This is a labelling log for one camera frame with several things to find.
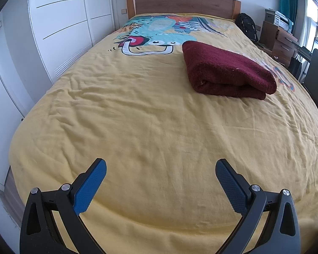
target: black backpack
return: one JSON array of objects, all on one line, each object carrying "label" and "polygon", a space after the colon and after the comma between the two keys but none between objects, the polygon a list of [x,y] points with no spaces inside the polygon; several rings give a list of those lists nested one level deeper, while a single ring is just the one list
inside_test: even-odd
[{"label": "black backpack", "polygon": [[246,13],[241,13],[236,19],[236,25],[253,42],[258,42],[256,25]]}]

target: metal screw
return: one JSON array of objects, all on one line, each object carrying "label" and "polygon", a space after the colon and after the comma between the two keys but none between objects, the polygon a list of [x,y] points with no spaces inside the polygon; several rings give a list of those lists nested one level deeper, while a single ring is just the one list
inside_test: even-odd
[{"label": "metal screw", "polygon": [[290,195],[290,191],[287,190],[287,189],[284,189],[283,190],[283,194],[286,195],[286,196],[289,196]]},{"label": "metal screw", "polygon": [[32,190],[31,190],[31,194],[36,194],[37,191],[38,191],[38,188],[37,188],[37,187],[34,187],[34,188],[32,188]]},{"label": "metal screw", "polygon": [[253,185],[252,185],[252,190],[253,190],[253,191],[256,191],[256,192],[260,191],[259,185],[253,184]]},{"label": "metal screw", "polygon": [[61,186],[61,190],[62,190],[62,191],[67,191],[68,189],[70,189],[70,187],[71,187],[71,186],[66,183],[66,184],[64,184],[63,186]]}]

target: yellow bedsheet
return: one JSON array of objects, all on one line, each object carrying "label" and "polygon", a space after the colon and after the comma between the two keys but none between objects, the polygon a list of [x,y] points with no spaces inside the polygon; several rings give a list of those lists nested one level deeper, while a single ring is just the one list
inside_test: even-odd
[{"label": "yellow bedsheet", "polygon": [[[196,93],[186,40],[255,60],[275,75],[277,92],[263,101]],[[135,17],[44,95],[9,155],[24,202],[31,188],[56,190],[97,157],[107,175],[81,217],[108,254],[215,253],[240,219],[214,173],[221,158],[251,184],[291,191],[303,251],[318,235],[316,106],[230,20]]]}]

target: blue gripper pad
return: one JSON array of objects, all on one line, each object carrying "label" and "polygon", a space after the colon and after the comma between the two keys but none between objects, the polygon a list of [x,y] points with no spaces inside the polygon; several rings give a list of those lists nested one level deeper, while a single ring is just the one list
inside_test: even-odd
[{"label": "blue gripper pad", "polygon": [[75,194],[73,209],[77,215],[87,210],[100,184],[106,176],[106,171],[106,162],[102,159]]},{"label": "blue gripper pad", "polygon": [[216,163],[216,176],[236,213],[247,212],[247,196],[221,160]]}]

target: red towel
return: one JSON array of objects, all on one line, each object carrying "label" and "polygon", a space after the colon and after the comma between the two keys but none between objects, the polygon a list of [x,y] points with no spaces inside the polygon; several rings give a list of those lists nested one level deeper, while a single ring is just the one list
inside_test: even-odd
[{"label": "red towel", "polygon": [[273,75],[245,56],[196,41],[186,41],[182,50],[197,92],[263,100],[277,90]]}]

